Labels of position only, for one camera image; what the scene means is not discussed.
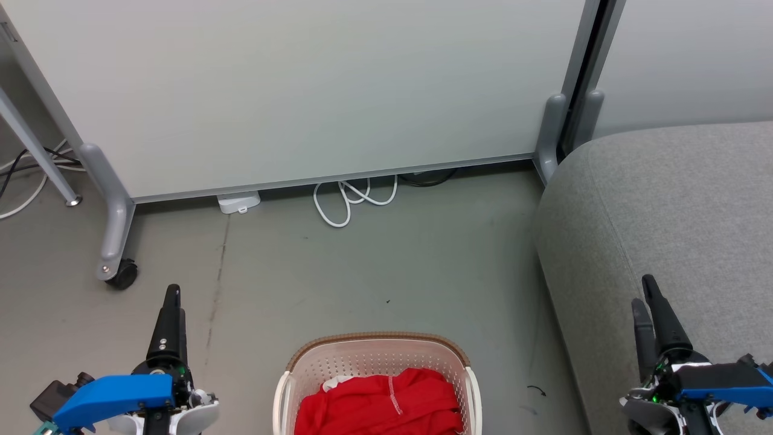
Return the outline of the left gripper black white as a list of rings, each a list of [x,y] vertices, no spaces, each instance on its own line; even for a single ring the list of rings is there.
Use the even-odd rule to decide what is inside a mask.
[[[114,416],[109,419],[110,431],[119,435],[202,435],[216,423],[220,401],[215,394],[195,388],[187,365],[185,311],[177,284],[167,286],[146,358],[149,360],[132,373],[171,375],[175,404]]]

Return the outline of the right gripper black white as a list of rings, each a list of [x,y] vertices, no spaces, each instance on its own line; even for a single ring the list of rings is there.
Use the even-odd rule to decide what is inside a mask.
[[[620,399],[630,435],[720,435],[717,403],[708,399],[677,399],[666,381],[669,370],[709,366],[693,352],[673,306],[661,292],[654,275],[641,278],[645,300],[630,303],[641,385]]]

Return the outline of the red garment with white stripe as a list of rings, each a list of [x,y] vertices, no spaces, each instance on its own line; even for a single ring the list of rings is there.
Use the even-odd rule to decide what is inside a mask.
[[[455,388],[441,373],[337,376],[302,399],[293,435],[461,435]]]

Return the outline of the grey fabric sofa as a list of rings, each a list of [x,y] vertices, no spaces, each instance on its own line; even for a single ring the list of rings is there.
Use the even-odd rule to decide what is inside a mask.
[[[773,121],[589,141],[545,187],[535,240],[592,435],[629,435],[646,274],[710,361],[773,363]]]

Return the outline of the white cabinet door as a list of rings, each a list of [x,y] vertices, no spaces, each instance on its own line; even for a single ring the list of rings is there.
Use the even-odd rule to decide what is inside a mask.
[[[773,120],[773,0],[626,0],[594,138]]]

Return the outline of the black caster wheel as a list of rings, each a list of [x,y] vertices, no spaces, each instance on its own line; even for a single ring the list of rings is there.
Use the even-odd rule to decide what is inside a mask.
[[[118,271],[106,283],[113,289],[126,290],[135,283],[139,274],[138,265],[133,259],[121,259]]]

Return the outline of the grey partition foot with caster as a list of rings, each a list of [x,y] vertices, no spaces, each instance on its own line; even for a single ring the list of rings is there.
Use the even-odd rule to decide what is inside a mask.
[[[121,259],[125,259],[124,249],[136,203],[128,195],[100,147],[83,143],[79,148],[79,156],[85,164],[86,173],[106,204],[106,226],[97,265],[97,278],[107,283],[108,279],[116,275]]]

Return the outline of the cream perforated laundry basket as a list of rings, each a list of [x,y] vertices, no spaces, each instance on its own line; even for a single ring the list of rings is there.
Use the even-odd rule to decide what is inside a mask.
[[[378,331],[318,338],[297,350],[274,392],[273,435],[293,435],[302,399],[337,376],[398,375],[426,368],[452,383],[464,429],[483,435],[480,386],[464,350],[436,334]]]

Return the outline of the grey metal table leg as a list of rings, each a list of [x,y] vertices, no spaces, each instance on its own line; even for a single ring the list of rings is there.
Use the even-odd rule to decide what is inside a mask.
[[[45,149],[38,138],[31,131],[27,122],[14,106],[8,94],[0,87],[0,116],[21,141],[25,150],[36,160],[39,167],[46,174],[47,180],[52,181],[56,189],[65,200],[67,207],[77,206],[81,202],[81,196],[77,195],[70,187],[63,174],[57,168],[51,158],[52,152]]]

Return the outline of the short grey partition foot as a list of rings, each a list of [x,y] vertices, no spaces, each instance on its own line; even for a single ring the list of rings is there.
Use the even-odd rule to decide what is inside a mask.
[[[543,185],[547,185],[559,164],[558,148],[566,110],[568,110],[568,99],[564,94],[555,94],[547,99],[532,157]]]

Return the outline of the white partition panel grey frame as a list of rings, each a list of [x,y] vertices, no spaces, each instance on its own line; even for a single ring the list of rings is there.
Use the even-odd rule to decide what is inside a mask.
[[[587,0],[0,0],[131,198],[534,152]]]

